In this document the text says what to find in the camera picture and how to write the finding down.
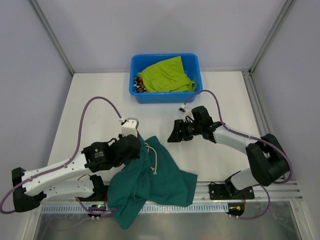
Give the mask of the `dark green shorts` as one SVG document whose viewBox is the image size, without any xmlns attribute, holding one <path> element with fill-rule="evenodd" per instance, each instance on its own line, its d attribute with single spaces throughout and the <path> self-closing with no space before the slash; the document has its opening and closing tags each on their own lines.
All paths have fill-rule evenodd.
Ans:
<svg viewBox="0 0 320 240">
<path fill-rule="evenodd" d="M 188 207 L 193 203 L 198 176 L 177 166 L 156 136 L 140 139 L 140 157 L 124 162 L 110 180 L 107 206 L 116 209 L 116 222 L 127 229 L 146 201 Z"/>
</svg>

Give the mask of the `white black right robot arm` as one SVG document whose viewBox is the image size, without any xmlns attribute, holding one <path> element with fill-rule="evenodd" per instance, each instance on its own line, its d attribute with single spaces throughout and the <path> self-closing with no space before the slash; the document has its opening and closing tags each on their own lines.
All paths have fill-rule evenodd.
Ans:
<svg viewBox="0 0 320 240">
<path fill-rule="evenodd" d="M 174 121 L 167 142 L 191 141 L 195 136 L 231 147 L 245 154 L 248 159 L 247 169 L 234 173 L 223 184 L 217 184 L 216 188 L 210 190 L 215 199 L 249 197 L 253 186 L 267 187 L 290 171 L 286 154 L 274 135 L 268 133 L 255 137 L 237 132 L 221 121 L 213 121 L 203 105 L 193 108 L 183 119 Z"/>
</svg>

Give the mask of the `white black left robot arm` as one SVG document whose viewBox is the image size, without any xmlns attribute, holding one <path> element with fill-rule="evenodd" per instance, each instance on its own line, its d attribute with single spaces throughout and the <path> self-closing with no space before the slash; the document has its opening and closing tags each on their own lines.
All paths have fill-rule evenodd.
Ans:
<svg viewBox="0 0 320 240">
<path fill-rule="evenodd" d="M 72 161 L 64 160 L 31 171 L 17 167 L 11 172 L 14 210 L 17 213 L 28 212 L 47 200 L 60 198 L 102 201 L 108 188 L 96 173 L 139 158 L 140 149 L 140 139 L 128 135 L 108 142 L 94 142 Z"/>
</svg>

